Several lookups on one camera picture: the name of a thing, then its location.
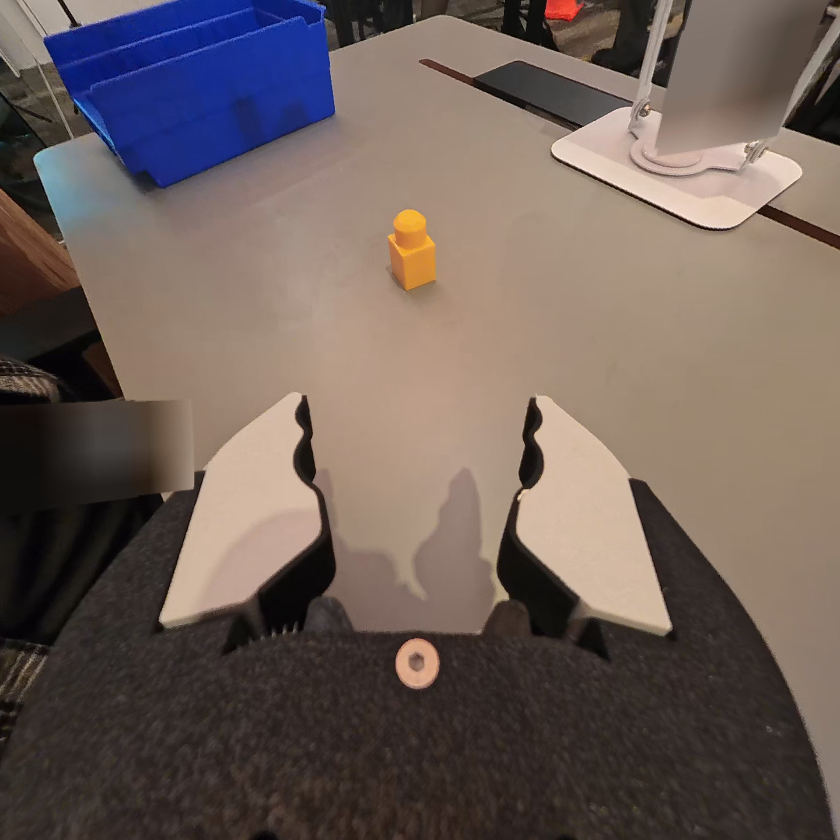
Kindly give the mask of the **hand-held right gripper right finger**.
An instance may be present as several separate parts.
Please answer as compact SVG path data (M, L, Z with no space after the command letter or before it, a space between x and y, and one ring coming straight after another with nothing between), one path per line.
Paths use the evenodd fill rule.
M631 477L596 436L546 395L529 399L520 487L497 576L537 635L601 621L655 637L673 630Z

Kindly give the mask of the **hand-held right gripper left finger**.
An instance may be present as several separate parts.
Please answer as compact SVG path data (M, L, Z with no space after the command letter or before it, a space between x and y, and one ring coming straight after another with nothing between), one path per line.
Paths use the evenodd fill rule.
M336 571L312 438L308 398L291 392L206 464L163 629L231 617L250 634L302 630Z

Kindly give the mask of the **yellow plastic block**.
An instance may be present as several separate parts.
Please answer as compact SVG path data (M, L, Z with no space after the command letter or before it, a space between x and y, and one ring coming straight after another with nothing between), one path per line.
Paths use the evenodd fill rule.
M436 281L436 248L424 215L414 209L402 210L387 239L392 274L405 291Z

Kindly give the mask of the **blue plastic bin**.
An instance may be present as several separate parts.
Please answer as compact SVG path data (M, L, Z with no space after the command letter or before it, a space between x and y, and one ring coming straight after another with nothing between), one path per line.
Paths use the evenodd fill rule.
M304 1L167 2L45 47L94 133L167 187L334 114L324 17Z

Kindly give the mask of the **person's torso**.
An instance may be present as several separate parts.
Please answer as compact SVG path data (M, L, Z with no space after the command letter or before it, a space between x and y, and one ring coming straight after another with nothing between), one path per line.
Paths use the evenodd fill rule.
M1 517L1 719L7 741L83 596L163 505L160 495Z

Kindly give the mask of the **wooden panel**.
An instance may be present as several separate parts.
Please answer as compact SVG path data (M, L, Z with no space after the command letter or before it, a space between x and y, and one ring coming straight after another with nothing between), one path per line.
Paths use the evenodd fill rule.
M66 247L1 192L1 314L80 286Z

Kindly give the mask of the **white stand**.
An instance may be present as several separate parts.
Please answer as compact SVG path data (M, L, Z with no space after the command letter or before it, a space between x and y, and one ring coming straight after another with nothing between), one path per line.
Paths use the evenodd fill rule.
M802 177L769 151L820 62L828 2L692 2L662 107L651 96L672 2L657 2L633 106L556 140L552 157L708 230L735 228Z

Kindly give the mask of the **black flat panel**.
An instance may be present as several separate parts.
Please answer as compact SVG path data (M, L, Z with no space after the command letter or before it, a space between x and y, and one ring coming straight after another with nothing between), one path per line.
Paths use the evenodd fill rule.
M473 82L483 92L520 109L540 112L572 130L632 107L626 99L521 60L479 74Z

